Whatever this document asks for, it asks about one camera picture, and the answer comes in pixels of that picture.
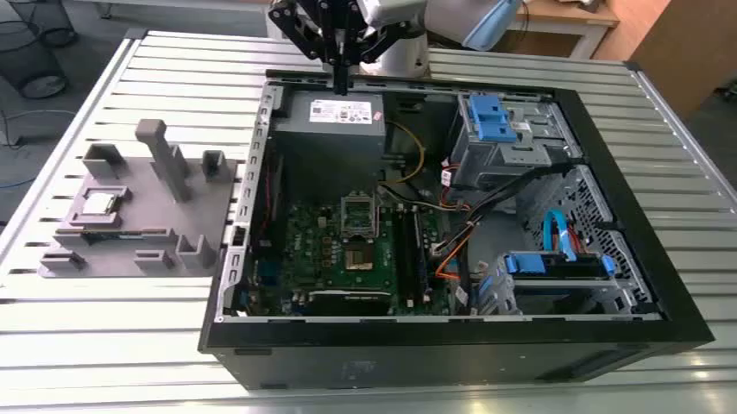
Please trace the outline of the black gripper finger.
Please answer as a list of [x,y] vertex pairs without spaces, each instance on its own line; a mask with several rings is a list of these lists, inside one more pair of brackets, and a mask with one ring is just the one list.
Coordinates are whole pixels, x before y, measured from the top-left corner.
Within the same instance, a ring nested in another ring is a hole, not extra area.
[[332,68],[333,91],[342,94],[342,58],[337,42],[334,1],[272,1],[272,22],[310,60]]
[[415,20],[413,1],[348,1],[340,18],[344,30],[342,94],[348,94],[352,68],[373,63],[393,44],[407,37]]

